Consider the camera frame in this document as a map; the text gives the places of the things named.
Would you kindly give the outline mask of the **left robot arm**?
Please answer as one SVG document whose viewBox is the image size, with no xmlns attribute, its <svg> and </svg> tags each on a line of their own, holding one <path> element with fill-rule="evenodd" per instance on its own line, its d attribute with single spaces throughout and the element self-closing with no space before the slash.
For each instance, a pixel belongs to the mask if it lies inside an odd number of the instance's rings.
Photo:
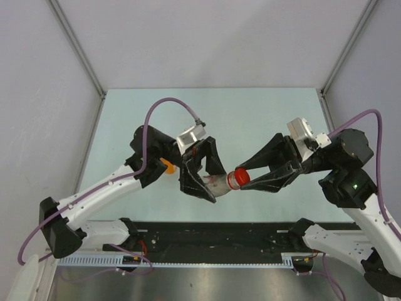
<svg viewBox="0 0 401 301">
<path fill-rule="evenodd" d="M 216 140 L 195 125 L 177 138 L 143 125 L 130 143 L 133 155 L 110 176 L 92 187 L 56 201 L 47 197 L 39 204 L 39 227 L 52 255 L 64 258 L 85 243 L 119 245 L 130 251 L 138 234 L 128 218 L 102 223 L 100 234 L 87 226 L 90 217 L 112 201 L 157 181 L 171 163 L 179 169 L 180 191 L 189 196 L 216 202 L 207 182 L 227 174 L 219 158 Z"/>
</svg>

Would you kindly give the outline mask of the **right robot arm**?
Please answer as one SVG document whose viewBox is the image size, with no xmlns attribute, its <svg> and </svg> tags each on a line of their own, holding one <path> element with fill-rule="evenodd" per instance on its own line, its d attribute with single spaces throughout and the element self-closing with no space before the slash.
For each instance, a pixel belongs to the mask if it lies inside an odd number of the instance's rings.
<svg viewBox="0 0 401 301">
<path fill-rule="evenodd" d="M 239 165 L 245 170 L 268 167 L 269 172 L 242 186 L 243 190 L 276 193 L 302 174 L 326 171 L 318 181 L 325 199 L 354 220 L 368 240 L 366 247 L 346 236 L 331 233 L 301 218 L 289 229 L 289 245 L 295 251 L 315 249 L 327 253 L 360 272 L 377 292 L 400 297 L 399 229 L 390 223 L 379 203 L 378 182 L 363 170 L 373 157 L 365 134 L 345 129 L 329 137 L 276 134 L 261 150 Z"/>
</svg>

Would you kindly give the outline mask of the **red bottle cap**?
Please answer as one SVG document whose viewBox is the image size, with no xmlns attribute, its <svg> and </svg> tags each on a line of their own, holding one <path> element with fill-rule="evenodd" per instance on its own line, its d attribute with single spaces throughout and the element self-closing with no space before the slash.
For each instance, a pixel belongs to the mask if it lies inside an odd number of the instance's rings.
<svg viewBox="0 0 401 301">
<path fill-rule="evenodd" d="M 244 168 L 238 168 L 234 171 L 234 177 L 237 184 L 241 187 L 251 181 L 250 175 Z"/>
</svg>

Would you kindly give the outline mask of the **red label clear bottle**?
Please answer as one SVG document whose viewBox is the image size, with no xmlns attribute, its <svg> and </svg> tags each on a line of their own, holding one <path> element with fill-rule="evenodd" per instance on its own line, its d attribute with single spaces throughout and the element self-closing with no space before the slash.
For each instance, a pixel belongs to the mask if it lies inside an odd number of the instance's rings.
<svg viewBox="0 0 401 301">
<path fill-rule="evenodd" d="M 215 198 L 221 197 L 230 191 L 239 190 L 241 187 L 235 178 L 234 171 L 229 174 L 202 176 L 202 180 Z"/>
</svg>

